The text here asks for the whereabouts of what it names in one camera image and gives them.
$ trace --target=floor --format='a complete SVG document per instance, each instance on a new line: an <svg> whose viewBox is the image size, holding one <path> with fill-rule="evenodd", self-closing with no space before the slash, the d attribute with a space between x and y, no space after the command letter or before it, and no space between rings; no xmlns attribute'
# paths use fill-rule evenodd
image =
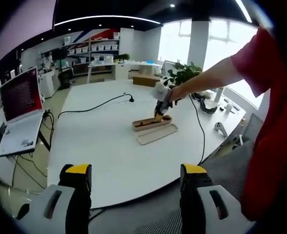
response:
<svg viewBox="0 0 287 234"><path fill-rule="evenodd" d="M91 82L103 82L110 80L109 74L96 75ZM74 79L72 86L86 84L87 77L77 77ZM44 108L50 109L54 114L55 119L61 112L65 99L70 92L70 89L57 91L53 97L46 99ZM49 139L51 122L45 120L41 126L41 131L46 139ZM49 152L39 140L35 152L32 155L26 154L18 157L16 165L13 187L9 188L0 184L0 201L4 209L13 217L18 215L21 206L25 203L30 203L31 200L38 196L47 186L47 167L48 167Z"/></svg>

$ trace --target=ceiling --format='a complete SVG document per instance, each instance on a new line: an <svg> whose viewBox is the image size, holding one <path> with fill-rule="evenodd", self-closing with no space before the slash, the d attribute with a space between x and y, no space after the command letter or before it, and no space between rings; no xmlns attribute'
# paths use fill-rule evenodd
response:
<svg viewBox="0 0 287 234"><path fill-rule="evenodd" d="M0 3L0 29L10 17L11 12L22 1L24 0L9 1L5 9L1 7ZM224 17L247 22L235 0L98 0L96 4L95 1L90 0L57 0L54 24L80 17L99 15L140 17L155 20L161 25L174 20L187 18L208 20L209 17ZM45 41L67 34L69 28L71 28L71 32L75 32L97 28L130 28L131 26L134 26L135 30L147 31L159 27L160 24L125 18L93 18L64 23L14 49L0 61L0 69L3 69L2 64L8 64L16 57L16 50L33 47L43 42L42 38Z"/></svg>

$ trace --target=hand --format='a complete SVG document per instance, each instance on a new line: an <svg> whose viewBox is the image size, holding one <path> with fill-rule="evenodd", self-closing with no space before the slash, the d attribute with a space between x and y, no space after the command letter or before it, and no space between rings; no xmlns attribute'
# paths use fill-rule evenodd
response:
<svg viewBox="0 0 287 234"><path fill-rule="evenodd" d="M169 101L176 101L175 104L177 105L177 101L180 99L184 99L188 94L184 92L184 90L181 88L181 86L177 86L172 88L172 94L169 98Z"/></svg>

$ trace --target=led strip light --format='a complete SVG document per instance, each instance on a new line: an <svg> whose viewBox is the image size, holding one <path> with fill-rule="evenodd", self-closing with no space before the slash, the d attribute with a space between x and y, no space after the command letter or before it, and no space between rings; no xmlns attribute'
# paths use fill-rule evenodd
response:
<svg viewBox="0 0 287 234"><path fill-rule="evenodd" d="M92 19L92 18L127 18L127 19L136 19L136 20L143 20L143 21L147 21L147 22L151 22L151 23L156 23L156 24L161 24L160 22L154 21L154 20L150 20L150 19L144 19L144 18L139 18L139 17L133 17L133 16L109 16L109 15L104 15L104 16L86 16L86 17L81 17L81 18L76 18L76 19L70 19L70 20L66 20L60 23L56 23L55 26L64 24L64 23L69 23L69 22L73 22L76 20L84 20L84 19Z"/></svg>

